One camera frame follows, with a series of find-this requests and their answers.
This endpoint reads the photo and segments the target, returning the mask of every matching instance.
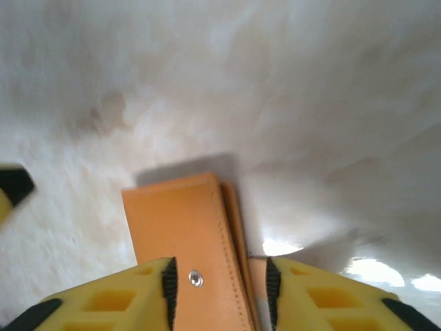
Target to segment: black rubber edge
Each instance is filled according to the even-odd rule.
[[[267,296],[268,296],[268,307],[269,307],[269,317],[271,320],[271,328],[273,331],[276,330],[277,326],[277,299],[280,295],[280,280],[281,275],[278,271],[276,265],[271,260],[267,259]]]
[[[163,271],[163,296],[167,300],[168,327],[173,330],[178,295],[178,268],[174,257]]]
[[[40,326],[48,317],[57,310],[61,304],[61,299],[50,299],[26,310],[23,314],[18,316],[2,331],[33,331]]]
[[[0,188],[15,207],[35,189],[35,185],[23,168],[0,169]]]
[[[440,331],[441,329],[432,323],[423,314],[411,305],[393,299],[381,300],[399,319],[407,324],[413,331]]]

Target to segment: white fluffy surface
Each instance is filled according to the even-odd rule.
[[[441,323],[439,1],[15,0],[0,29],[0,161],[38,187],[0,228],[0,323],[134,265],[121,189],[213,154],[254,254],[318,244]]]

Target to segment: orange leather wallet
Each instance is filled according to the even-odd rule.
[[[265,284],[266,262],[247,260],[232,184],[201,174],[123,191],[123,202],[138,264],[176,257],[175,331],[260,329],[249,267]]]

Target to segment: stain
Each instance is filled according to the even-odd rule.
[[[97,128],[105,134],[115,129],[131,130],[132,127],[124,122],[125,107],[124,94],[120,90],[111,90],[101,97],[101,107],[91,111],[91,117],[96,119]]]
[[[79,110],[78,115],[66,123],[66,129],[74,140],[91,134],[104,137],[118,129],[131,131],[132,126],[124,122],[125,108],[125,97],[121,91],[106,92],[99,107]]]

